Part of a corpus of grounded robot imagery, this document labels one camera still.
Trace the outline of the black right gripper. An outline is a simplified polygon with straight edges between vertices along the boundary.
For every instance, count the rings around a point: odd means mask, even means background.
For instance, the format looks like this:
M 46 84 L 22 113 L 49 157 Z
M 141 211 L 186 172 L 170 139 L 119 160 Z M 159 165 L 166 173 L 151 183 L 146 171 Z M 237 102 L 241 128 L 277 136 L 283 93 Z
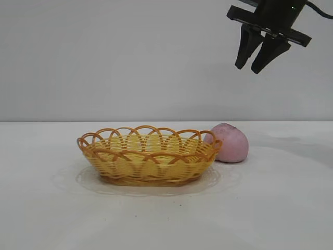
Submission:
M 266 35 L 251 70 L 259 74 L 271 61 L 291 48 L 287 41 L 306 47 L 311 41 L 308 35 L 292 28 L 306 1 L 261 0 L 244 1 L 254 6 L 250 12 L 232 5 L 227 17 L 243 23 L 235 66 L 242 69 L 253 52 L 262 43 L 261 31 Z

